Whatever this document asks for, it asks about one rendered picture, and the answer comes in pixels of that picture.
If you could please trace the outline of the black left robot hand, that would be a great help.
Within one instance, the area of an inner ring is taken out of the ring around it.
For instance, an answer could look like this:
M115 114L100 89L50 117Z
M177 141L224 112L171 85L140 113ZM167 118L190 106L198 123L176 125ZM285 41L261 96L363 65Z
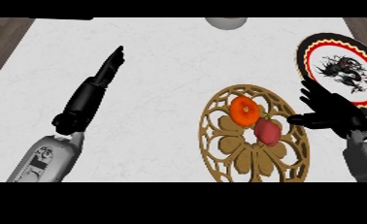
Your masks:
M85 130L122 62L122 47L118 47L103 62L96 75L88 77L76 87L63 112L53 118L51 124L59 134L70 135L73 132Z

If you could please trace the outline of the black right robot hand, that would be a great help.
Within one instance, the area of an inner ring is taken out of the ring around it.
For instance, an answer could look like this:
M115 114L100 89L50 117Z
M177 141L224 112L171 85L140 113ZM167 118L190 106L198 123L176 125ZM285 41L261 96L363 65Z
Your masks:
M352 131L365 132L367 115L362 110L310 78L304 78L300 83L303 88L298 99L312 112L288 116L287 122L309 129L331 129L343 139Z

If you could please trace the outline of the dragon print plate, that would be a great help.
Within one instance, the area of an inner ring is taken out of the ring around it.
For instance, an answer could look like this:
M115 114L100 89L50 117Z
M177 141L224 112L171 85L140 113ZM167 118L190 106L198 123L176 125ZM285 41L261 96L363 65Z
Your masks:
M318 33L297 45L297 71L367 108L367 46L344 35Z

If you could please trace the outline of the orange bell pepper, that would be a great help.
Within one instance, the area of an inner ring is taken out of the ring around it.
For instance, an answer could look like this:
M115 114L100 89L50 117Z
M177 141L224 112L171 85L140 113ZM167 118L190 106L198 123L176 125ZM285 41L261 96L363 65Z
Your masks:
M229 116L232 121L242 127L250 126L258 119L258 108L251 98L238 96L229 105Z

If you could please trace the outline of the gold openwork round placemat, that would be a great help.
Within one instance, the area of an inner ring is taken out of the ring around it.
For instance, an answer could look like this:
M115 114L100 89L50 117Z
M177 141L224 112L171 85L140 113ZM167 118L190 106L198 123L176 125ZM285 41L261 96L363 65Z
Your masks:
M279 142L269 146L251 141L254 124L238 125L230 118L232 100L247 96L258 107L258 116L279 127ZM266 88L236 84L223 88L207 101L199 120L199 151L216 181L233 181L233 174L247 175L248 182L278 173L281 182L301 182L309 168L309 145L301 127L281 123L278 118L294 114L284 99Z

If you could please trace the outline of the red fruit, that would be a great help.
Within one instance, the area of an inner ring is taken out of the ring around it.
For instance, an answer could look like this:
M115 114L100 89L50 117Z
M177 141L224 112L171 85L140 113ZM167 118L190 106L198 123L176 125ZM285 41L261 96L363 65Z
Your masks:
M253 133L260 142L267 146L273 146L281 138L281 129L278 125L263 117L257 120Z

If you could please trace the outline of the grey round bowl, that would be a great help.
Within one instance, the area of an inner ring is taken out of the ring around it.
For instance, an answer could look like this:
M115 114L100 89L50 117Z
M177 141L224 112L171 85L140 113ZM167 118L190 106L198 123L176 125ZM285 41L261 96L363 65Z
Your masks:
M207 23L220 30L235 30L247 22L245 17L207 17Z

